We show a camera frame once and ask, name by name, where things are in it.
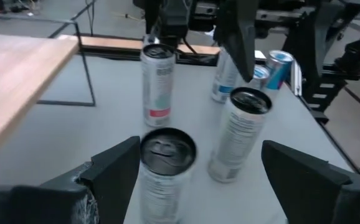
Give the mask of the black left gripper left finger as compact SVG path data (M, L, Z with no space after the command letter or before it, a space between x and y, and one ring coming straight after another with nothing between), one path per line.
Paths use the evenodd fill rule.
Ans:
M0 223L123 223L139 163L132 136L39 186L0 185Z

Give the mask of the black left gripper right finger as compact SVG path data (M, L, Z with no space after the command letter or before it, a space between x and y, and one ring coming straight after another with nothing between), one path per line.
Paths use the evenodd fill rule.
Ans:
M289 223L360 224L360 174L271 140L262 162Z

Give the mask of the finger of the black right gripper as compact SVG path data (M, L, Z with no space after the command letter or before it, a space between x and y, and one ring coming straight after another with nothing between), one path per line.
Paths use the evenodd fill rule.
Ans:
M217 10L214 40L226 49L245 82L253 78L258 4L258 0L226 0Z
M145 0L144 1L144 18L145 33L150 34L153 26L156 23L159 14L159 8L161 7L161 0Z

